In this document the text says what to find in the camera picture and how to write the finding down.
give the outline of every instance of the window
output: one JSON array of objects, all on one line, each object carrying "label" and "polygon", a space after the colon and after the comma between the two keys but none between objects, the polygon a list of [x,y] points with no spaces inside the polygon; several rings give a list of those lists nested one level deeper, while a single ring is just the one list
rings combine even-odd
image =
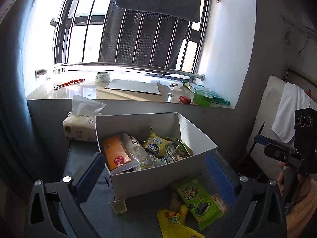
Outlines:
[{"label": "window", "polygon": [[[69,67],[67,67],[69,64],[81,63],[81,66],[86,64],[87,70],[91,70],[92,63],[100,62],[100,46],[102,44],[105,18],[110,3],[111,0],[64,0],[61,6],[61,15],[58,19],[60,24],[57,25],[55,32],[53,64],[56,65],[56,73],[59,73],[61,70],[69,70]],[[176,57],[177,61],[174,61],[174,68],[172,68],[176,71],[163,77],[193,81],[194,78],[190,74],[184,76],[181,73],[177,73],[178,71],[192,74],[197,72],[198,58],[206,28],[209,5],[210,0],[201,0],[201,21],[199,23],[189,23],[180,51]],[[140,71],[151,72],[151,61],[148,64],[142,63],[142,65],[146,67],[140,69]]]}]

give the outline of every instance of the white tissue paper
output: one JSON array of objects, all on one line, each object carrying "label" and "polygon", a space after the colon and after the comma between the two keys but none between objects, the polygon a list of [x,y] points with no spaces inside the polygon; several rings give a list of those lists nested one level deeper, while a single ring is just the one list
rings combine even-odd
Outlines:
[{"label": "white tissue paper", "polygon": [[95,116],[106,105],[92,99],[74,95],[72,111],[63,121],[65,137],[72,140],[97,142]]}]

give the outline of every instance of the screw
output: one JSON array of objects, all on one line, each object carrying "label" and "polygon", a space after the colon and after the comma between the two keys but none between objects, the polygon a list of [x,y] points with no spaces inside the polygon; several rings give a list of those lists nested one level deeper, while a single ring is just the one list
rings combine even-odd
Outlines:
[{"label": "screw", "polygon": [[42,181],[41,180],[37,180],[36,182],[35,182],[35,186],[40,186],[42,184]]},{"label": "screw", "polygon": [[248,181],[248,177],[246,177],[246,176],[240,176],[240,181],[241,182],[247,182]]},{"label": "screw", "polygon": [[275,185],[276,185],[276,181],[274,181],[274,180],[270,180],[270,185],[275,186]]},{"label": "screw", "polygon": [[71,178],[70,176],[65,176],[65,177],[63,178],[63,182],[70,182],[71,179],[72,179],[72,178]]}]

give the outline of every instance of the white tape roll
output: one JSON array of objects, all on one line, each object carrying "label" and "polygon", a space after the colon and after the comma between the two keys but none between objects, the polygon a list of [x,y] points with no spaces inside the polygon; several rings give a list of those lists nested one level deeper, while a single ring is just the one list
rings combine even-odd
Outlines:
[{"label": "white tape roll", "polygon": [[96,81],[97,82],[109,82],[110,81],[110,73],[109,72],[97,72]]}]

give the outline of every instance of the gray table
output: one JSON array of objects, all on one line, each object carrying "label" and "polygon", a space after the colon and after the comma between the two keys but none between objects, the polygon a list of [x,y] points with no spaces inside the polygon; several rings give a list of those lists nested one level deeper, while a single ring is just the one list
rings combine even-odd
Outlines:
[{"label": "gray table", "polygon": [[[81,141],[71,141],[64,176],[72,176],[76,170],[85,163],[96,151],[98,145]],[[108,204],[113,201],[110,189],[105,181],[105,170],[91,192],[86,203],[81,204],[84,214],[99,233],[101,237],[162,237],[159,222],[157,220],[157,210],[168,209],[172,198],[169,188],[150,192],[144,195],[131,197],[126,200],[127,212],[115,214]],[[209,194],[218,193],[215,184],[205,169],[199,176]],[[59,207],[59,216],[69,237],[76,238],[68,220]],[[212,231],[210,225],[200,232],[206,237]],[[186,226],[199,232],[197,221],[188,211]]]}]

